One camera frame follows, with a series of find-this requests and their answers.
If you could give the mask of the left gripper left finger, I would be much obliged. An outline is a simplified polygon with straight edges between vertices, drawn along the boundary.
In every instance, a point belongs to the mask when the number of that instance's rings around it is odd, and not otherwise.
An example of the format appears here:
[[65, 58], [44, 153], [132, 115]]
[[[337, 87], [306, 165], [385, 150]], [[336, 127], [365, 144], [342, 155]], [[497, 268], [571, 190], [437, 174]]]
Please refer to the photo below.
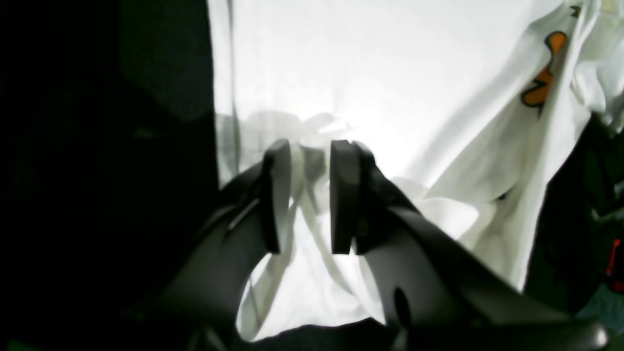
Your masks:
[[252, 272], [285, 246], [290, 186], [290, 143], [280, 139], [221, 189], [218, 207], [150, 302], [150, 318], [187, 337], [179, 350], [228, 349]]

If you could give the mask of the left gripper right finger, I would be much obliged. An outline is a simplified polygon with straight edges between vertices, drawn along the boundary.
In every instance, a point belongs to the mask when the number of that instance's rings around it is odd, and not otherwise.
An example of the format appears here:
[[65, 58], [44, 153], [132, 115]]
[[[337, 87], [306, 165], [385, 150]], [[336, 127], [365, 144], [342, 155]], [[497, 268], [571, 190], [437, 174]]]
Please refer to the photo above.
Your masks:
[[331, 143], [331, 248], [368, 265], [393, 351], [602, 351], [607, 329], [518, 293], [429, 222], [359, 142]]

